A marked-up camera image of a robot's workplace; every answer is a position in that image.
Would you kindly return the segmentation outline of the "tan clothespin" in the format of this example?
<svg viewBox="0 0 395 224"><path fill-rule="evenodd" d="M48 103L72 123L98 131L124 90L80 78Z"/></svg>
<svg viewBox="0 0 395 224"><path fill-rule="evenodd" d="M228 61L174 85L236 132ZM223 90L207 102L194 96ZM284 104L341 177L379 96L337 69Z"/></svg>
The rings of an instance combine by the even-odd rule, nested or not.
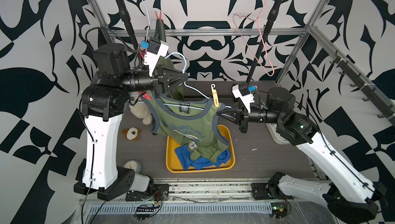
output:
<svg viewBox="0 0 395 224"><path fill-rule="evenodd" d="M220 102L219 102L219 98L218 98L218 92L216 90L216 85L211 84L210 87L211 87L211 92L213 95L214 105L215 105L215 107L220 107Z"/></svg>

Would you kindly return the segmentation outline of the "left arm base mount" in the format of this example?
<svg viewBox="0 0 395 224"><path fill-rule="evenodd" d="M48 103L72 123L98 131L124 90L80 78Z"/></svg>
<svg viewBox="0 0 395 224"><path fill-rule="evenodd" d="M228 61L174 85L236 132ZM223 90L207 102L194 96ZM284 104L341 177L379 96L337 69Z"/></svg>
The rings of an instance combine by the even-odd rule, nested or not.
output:
<svg viewBox="0 0 395 224"><path fill-rule="evenodd" d="M150 177L148 187L145 191L128 191L126 193L126 201L161 201L166 200L169 196L170 185L167 183L155 183L154 179Z"/></svg>

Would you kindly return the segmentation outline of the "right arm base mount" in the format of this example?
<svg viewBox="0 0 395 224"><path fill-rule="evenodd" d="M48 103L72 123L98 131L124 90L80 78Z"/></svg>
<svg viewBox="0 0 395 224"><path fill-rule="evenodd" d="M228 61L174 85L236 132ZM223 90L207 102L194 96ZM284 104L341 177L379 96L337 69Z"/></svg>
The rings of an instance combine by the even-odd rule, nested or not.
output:
<svg viewBox="0 0 395 224"><path fill-rule="evenodd" d="M286 195L279 187L280 179L284 173L276 172L266 183L252 183L252 196L255 200L270 199L294 199L293 196Z"/></svg>

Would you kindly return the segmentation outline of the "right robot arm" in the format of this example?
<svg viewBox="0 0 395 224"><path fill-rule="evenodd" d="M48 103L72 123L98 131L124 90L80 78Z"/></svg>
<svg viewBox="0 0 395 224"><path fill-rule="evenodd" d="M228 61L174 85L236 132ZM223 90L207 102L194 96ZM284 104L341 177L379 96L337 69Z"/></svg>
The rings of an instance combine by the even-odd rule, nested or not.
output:
<svg viewBox="0 0 395 224"><path fill-rule="evenodd" d="M266 102L254 107L252 87L235 85L232 93L239 104L217 115L246 133L249 123L275 124L276 133L309 157L329 177L329 183L293 178L276 172L266 183L268 198L301 198L326 207L346 224L372 221L388 207L386 187L358 172L325 138L319 126L306 115L294 111L295 96L287 89L269 89Z"/></svg>

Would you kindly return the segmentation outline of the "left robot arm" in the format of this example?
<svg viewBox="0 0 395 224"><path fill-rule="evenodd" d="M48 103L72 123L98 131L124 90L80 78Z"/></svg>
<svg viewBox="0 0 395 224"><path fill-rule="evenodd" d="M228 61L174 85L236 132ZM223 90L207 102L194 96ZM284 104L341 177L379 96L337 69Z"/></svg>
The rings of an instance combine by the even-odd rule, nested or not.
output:
<svg viewBox="0 0 395 224"><path fill-rule="evenodd" d="M118 131L125 106L134 102L132 92L139 96L147 91L167 94L188 76L158 63L168 53L166 42L151 38L143 47L146 53L142 70L131 69L130 49L124 44L105 44L93 53L98 71L82 92L80 103L87 131L86 166L82 179L74 185L75 193L95 192L99 199L110 201L128 191L152 192L150 177L116 164Z"/></svg>

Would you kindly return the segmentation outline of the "blue wire hanger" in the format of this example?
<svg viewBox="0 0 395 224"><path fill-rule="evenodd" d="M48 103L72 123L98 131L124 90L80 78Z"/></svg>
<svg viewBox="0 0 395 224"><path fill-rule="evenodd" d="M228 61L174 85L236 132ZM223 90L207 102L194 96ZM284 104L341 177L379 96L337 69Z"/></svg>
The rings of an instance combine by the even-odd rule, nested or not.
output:
<svg viewBox="0 0 395 224"><path fill-rule="evenodd" d="M179 56L181 56L181 57L183 58L183 60L184 60L184 67L183 67L183 69L182 69L182 73L184 74L184 73L186 72L187 59L185 58L185 56L184 56L182 53L179 53L179 52L172 52L172 53L170 53L168 56L166 56L165 58L167 59L167 58L169 58L169 57L172 56L172 55L179 55ZM200 90L198 90L198 89L196 89L196 88L194 88L194 87L192 87L192 86L187 85L187 82L186 82L186 81L183 83L183 85L184 85L186 88L192 89L192 90L194 90L195 92L199 93L199 94L200 94L201 96L203 96L204 98L209 99L209 97L208 97L207 95L205 95L203 92L201 92Z"/></svg>

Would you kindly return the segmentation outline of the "blue tank top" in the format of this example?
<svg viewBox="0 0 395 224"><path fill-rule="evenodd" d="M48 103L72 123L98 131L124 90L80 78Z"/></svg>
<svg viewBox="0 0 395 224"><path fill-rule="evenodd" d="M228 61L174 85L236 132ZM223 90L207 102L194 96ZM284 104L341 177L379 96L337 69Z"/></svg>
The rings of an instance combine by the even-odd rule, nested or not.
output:
<svg viewBox="0 0 395 224"><path fill-rule="evenodd" d="M177 158L180 161L183 170L187 170L190 167L194 167L196 170L201 170L211 166L219 167L222 164L226 164L231 159L231 152L229 149L227 149L218 156L216 163L213 163L203 157L199 157L195 161L193 161L190 158L191 152L187 149L186 145L176 148L175 154L177 155Z"/></svg>

